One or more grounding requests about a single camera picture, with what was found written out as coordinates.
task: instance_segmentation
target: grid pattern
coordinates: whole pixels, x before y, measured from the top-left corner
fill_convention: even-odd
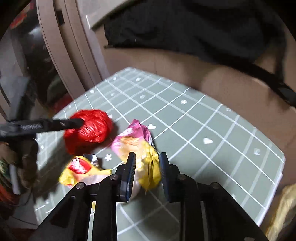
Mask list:
[[[68,118],[81,109],[100,109],[113,119],[115,131],[94,154],[103,168],[122,164],[109,148],[114,137],[135,118],[149,126],[156,149],[197,182],[219,182],[259,225],[282,176],[284,155],[265,135],[231,109],[180,83],[126,68],[101,82],[59,112]],[[61,173],[70,157],[62,131],[39,134],[39,222],[68,192],[48,176]],[[179,206],[167,203],[162,185],[128,204],[117,204],[118,239],[177,240]],[[92,225],[89,227],[91,240]]]

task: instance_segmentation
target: white star print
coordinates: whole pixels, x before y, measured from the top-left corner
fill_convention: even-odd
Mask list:
[[[106,157],[105,157],[106,161],[112,160],[111,156],[112,156],[112,154],[110,154],[110,155],[106,154]]]

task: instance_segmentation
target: red crumpled bag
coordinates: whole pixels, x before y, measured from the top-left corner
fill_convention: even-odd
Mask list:
[[[79,129],[68,129],[64,139],[71,155],[88,154],[98,143],[103,142],[113,128],[107,113],[101,110],[81,110],[70,117],[81,118],[84,124]]]

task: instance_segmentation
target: chip bag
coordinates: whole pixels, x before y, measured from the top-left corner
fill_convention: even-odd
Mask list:
[[[131,151],[136,154],[132,197],[139,192],[140,187],[147,191],[159,184],[161,175],[158,154],[150,131],[138,120],[134,119],[128,128],[114,139],[111,149],[124,162]]]
[[[68,187],[74,187],[78,182],[86,185],[101,182],[105,177],[111,175],[112,170],[100,170],[83,156],[75,156],[71,159],[61,176],[59,182]]]

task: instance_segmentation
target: black cloth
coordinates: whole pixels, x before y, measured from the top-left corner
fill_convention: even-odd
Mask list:
[[[196,55],[259,78],[296,105],[296,94],[283,82],[281,21],[260,0],[143,0],[111,15],[104,29],[109,47]],[[252,64],[272,43],[277,46],[275,74]]]

